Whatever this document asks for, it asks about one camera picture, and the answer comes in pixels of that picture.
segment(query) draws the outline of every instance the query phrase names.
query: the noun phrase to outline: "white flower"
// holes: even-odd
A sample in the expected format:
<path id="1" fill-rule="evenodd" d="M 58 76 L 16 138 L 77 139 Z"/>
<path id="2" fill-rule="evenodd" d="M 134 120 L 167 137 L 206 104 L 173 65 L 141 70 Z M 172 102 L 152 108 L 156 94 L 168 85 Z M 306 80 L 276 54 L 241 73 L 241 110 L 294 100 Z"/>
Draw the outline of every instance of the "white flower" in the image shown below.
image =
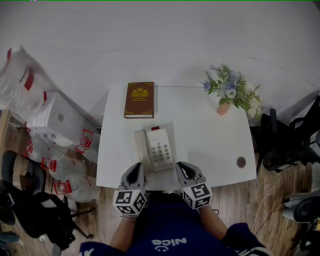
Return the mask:
<path id="1" fill-rule="evenodd" d="M 245 85 L 245 88 L 244 88 L 244 91 L 246 94 L 251 94 L 253 93 L 255 90 L 254 86 L 252 85 L 252 83 L 250 82 L 247 82 L 246 85 Z"/>
<path id="2" fill-rule="evenodd" d="M 250 107 L 251 107 L 251 108 L 254 108 L 254 109 L 257 109 L 257 108 L 260 107 L 260 101 L 257 100 L 255 97 L 253 97 L 253 98 L 250 100 L 249 104 L 250 104 Z"/>
<path id="3" fill-rule="evenodd" d="M 248 115 L 249 115 L 250 117 L 254 118 L 255 115 L 256 115 L 256 113 L 257 113 L 257 110 L 256 110 L 255 108 L 253 108 L 253 107 L 249 108 L 249 110 L 248 110 Z"/>
<path id="4" fill-rule="evenodd" d="M 216 92 L 219 95 L 219 97 L 221 97 L 223 99 L 226 98 L 226 87 L 223 86 L 222 84 L 218 87 Z"/>
<path id="5" fill-rule="evenodd" d="M 235 89 L 229 89 L 226 90 L 225 95 L 229 98 L 229 99 L 234 99 L 236 97 L 236 90 Z"/>
<path id="6" fill-rule="evenodd" d="M 258 107 L 258 108 L 256 109 L 256 114 L 257 114 L 258 116 L 261 116 L 261 107 Z"/>

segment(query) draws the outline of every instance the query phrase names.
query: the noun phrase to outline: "pink vase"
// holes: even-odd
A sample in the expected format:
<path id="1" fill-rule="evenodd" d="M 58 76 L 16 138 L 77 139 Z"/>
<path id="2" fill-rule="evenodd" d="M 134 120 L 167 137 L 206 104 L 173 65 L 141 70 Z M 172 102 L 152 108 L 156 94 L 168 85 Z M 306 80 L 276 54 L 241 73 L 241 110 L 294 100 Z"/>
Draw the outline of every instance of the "pink vase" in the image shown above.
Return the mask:
<path id="1" fill-rule="evenodd" d="M 229 103 L 225 102 L 225 103 L 223 103 L 222 105 L 220 105 L 220 106 L 218 107 L 218 109 L 216 110 L 216 112 L 218 113 L 218 115 L 223 116 L 223 115 L 225 115 L 225 114 L 229 111 L 230 106 L 231 106 L 231 105 L 230 105 Z"/>

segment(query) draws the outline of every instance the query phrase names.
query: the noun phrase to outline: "plastic bag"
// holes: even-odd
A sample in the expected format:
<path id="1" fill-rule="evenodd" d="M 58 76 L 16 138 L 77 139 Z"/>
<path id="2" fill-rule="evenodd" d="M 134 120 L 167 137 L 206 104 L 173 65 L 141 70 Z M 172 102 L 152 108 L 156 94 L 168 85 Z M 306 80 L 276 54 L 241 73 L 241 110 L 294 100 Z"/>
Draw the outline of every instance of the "plastic bag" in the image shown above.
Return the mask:
<path id="1" fill-rule="evenodd" d="M 26 150 L 23 152 L 23 155 L 25 157 L 41 163 L 43 158 L 61 158 L 65 155 L 66 150 L 60 150 L 58 148 L 52 147 L 45 141 L 43 141 L 39 134 L 34 133 L 30 130 L 28 131 L 30 139 L 28 141 L 28 145 L 26 146 Z"/>
<path id="2" fill-rule="evenodd" d="M 55 183 L 54 190 L 57 195 L 65 195 L 67 198 L 79 203 L 99 200 L 101 188 L 96 186 L 96 179 L 85 175 L 70 175 Z"/>
<path id="3" fill-rule="evenodd" d="M 92 133 L 86 129 L 83 130 L 83 138 L 80 144 L 74 149 L 81 153 L 86 159 L 97 164 L 99 152 L 100 134 Z"/>
<path id="4" fill-rule="evenodd" d="M 70 175 L 85 175 L 87 172 L 87 167 L 82 161 L 66 155 L 62 157 L 53 156 L 52 159 L 43 157 L 41 167 L 58 181 Z"/>
<path id="5" fill-rule="evenodd" d="M 34 116 L 46 101 L 46 92 L 40 86 L 34 71 L 26 65 L 25 51 L 7 54 L 7 62 L 0 71 L 0 102 L 25 121 Z"/>
<path id="6" fill-rule="evenodd" d="M 48 144 L 62 150 L 73 150 L 73 142 L 67 138 L 62 137 L 57 132 L 44 132 L 40 134 L 41 138 Z"/>

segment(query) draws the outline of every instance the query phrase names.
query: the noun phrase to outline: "white telephone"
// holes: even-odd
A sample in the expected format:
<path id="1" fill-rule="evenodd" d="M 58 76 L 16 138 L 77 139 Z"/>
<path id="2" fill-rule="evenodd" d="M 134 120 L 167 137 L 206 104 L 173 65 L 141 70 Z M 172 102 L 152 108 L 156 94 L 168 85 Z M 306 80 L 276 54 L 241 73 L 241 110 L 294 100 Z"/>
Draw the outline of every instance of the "white telephone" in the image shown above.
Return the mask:
<path id="1" fill-rule="evenodd" d="M 139 161 L 146 173 L 174 167 L 174 160 L 165 125 L 134 132 Z"/>

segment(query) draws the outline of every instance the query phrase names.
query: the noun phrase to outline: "book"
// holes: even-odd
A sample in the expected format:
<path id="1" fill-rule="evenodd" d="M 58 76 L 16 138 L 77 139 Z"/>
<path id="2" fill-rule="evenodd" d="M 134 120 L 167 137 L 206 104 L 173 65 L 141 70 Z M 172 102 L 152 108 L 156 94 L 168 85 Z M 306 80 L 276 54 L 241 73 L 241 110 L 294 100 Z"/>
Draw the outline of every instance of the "book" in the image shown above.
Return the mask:
<path id="1" fill-rule="evenodd" d="M 154 118 L 154 82 L 130 82 L 126 91 L 125 118 Z"/>

